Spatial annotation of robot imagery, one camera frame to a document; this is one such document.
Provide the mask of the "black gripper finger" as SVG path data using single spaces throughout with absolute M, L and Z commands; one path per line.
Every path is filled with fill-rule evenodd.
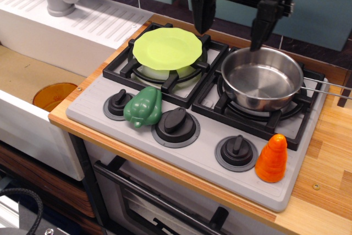
M 191 0 L 195 29 L 204 34 L 210 29 L 216 13 L 216 0 Z
M 269 39 L 277 21 L 283 16 L 283 11 L 284 8 L 275 0 L 259 2 L 251 27 L 250 51 L 258 51 Z

